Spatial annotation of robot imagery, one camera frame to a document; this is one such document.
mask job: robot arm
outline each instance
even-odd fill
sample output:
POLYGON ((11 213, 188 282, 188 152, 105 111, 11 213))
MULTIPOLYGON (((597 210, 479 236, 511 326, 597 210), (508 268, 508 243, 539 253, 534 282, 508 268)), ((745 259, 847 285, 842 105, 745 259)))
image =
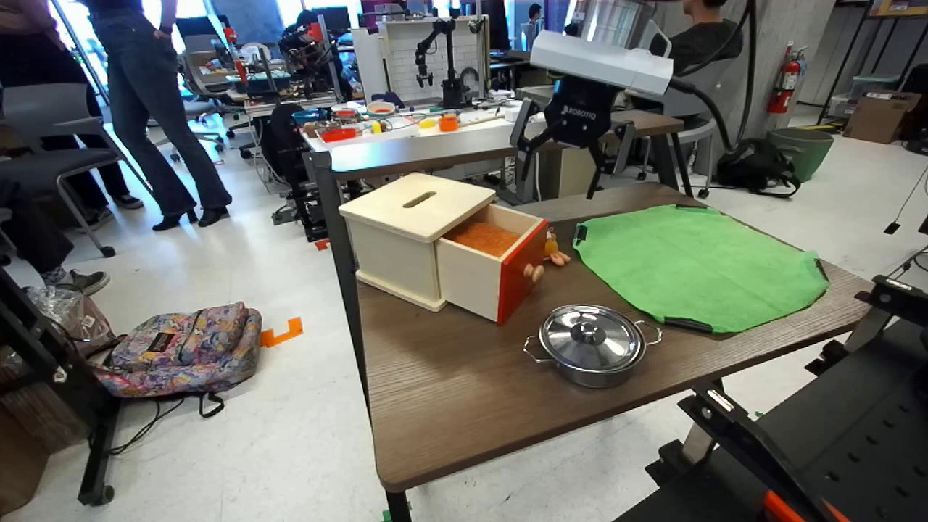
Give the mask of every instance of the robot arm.
POLYGON ((455 33, 452 21, 434 21, 433 34, 415 47, 415 71, 418 71, 415 81, 418 81, 418 86, 433 84, 433 72, 428 72, 426 55, 428 55, 434 39, 440 39, 440 34, 447 34, 447 60, 449 60, 447 76, 455 79, 452 33, 455 33))

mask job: pot lid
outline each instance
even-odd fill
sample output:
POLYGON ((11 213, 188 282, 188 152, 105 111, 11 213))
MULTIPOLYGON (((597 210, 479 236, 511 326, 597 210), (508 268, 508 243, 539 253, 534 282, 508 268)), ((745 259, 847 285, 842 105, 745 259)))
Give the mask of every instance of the pot lid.
POLYGON ((562 366, 617 375, 640 361, 640 330, 610 307, 553 307, 539 330, 543 347, 562 366))

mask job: drawer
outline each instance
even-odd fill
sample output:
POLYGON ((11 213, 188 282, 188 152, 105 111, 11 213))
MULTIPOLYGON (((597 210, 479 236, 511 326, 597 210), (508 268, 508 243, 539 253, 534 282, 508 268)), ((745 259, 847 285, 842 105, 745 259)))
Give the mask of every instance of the drawer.
POLYGON ((440 295, 489 323, 508 323, 544 272, 549 223, 485 207, 439 240, 440 295))
POLYGON ((339 213, 357 279, 426 311, 440 311, 439 237, 482 213, 489 188, 405 173, 339 213))

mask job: orange drawer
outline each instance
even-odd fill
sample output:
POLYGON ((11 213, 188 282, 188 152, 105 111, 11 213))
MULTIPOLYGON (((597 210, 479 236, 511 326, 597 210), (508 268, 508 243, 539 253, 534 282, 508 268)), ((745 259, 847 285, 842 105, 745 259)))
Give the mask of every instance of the orange drawer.
POLYGON ((485 207, 439 240, 440 295, 489 323, 508 323, 544 265, 549 223, 485 207))

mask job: drawer handle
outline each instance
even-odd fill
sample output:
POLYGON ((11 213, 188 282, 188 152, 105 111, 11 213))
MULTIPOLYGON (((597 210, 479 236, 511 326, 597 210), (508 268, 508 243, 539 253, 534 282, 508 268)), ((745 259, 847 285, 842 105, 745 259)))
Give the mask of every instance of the drawer handle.
POLYGON ((521 275, 536 285, 544 275, 544 268, 543 265, 526 265, 521 275))
POLYGON ((434 191, 418 194, 418 198, 405 201, 404 210, 415 210, 415 207, 420 207, 420 202, 426 202, 433 198, 434 198, 434 191))

